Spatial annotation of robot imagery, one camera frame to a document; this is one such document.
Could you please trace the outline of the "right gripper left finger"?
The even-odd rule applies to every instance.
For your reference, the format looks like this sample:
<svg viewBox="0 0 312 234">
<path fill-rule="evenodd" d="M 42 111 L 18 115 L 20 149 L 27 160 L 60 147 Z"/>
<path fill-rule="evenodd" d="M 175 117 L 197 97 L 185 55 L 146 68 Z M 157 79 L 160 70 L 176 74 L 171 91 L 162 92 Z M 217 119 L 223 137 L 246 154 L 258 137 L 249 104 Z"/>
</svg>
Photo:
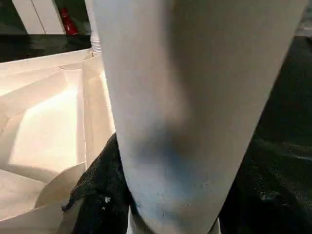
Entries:
<svg viewBox="0 0 312 234">
<path fill-rule="evenodd" d="M 124 176 L 117 136 L 82 174 L 62 207 L 58 234 L 125 234 L 130 192 Z"/>
</svg>

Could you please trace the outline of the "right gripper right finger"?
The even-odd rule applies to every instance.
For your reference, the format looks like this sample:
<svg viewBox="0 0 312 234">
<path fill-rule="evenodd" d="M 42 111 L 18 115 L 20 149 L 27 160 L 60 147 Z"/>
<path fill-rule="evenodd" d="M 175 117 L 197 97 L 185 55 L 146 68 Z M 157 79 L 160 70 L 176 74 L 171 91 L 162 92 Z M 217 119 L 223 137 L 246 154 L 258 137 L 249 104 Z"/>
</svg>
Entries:
<svg viewBox="0 0 312 234">
<path fill-rule="evenodd" d="M 224 234 L 310 234 L 312 148 L 254 139 L 219 219 Z"/>
</svg>

